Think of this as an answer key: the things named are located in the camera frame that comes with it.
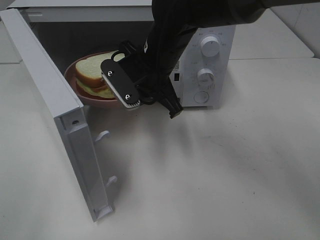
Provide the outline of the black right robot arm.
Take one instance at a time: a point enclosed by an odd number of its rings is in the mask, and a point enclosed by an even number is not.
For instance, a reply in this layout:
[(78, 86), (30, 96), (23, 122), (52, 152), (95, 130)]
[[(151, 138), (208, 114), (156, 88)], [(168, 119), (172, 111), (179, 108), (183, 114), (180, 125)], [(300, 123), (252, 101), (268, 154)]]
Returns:
[(287, 5), (282, 0), (154, 0), (154, 23), (144, 49), (130, 41), (119, 46), (124, 58), (113, 92), (128, 109), (140, 104), (161, 103), (171, 118), (183, 111), (170, 81), (170, 73), (199, 28), (255, 22), (271, 7)]

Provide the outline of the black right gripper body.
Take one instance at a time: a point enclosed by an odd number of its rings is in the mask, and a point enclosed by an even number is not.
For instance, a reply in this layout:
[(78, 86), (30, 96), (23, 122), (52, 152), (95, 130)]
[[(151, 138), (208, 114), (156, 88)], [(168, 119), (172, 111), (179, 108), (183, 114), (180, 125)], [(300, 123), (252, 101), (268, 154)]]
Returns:
[(169, 94), (165, 92), (168, 84), (162, 83), (156, 71), (143, 62), (138, 50), (127, 47), (124, 55), (124, 70), (138, 91), (141, 103), (152, 105), (159, 102), (162, 105), (172, 105)]

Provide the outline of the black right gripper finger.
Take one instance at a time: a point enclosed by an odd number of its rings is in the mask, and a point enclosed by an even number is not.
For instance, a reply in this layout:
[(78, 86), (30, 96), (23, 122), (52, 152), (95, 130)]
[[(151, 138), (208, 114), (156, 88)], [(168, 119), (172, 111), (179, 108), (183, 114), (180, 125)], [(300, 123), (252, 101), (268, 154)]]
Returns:
[(136, 47), (130, 41), (123, 41), (119, 44), (118, 51), (124, 54), (125, 57), (135, 54), (137, 52)]
[(171, 84), (160, 88), (157, 94), (157, 101), (169, 111), (171, 119), (177, 117), (183, 111), (180, 100)]

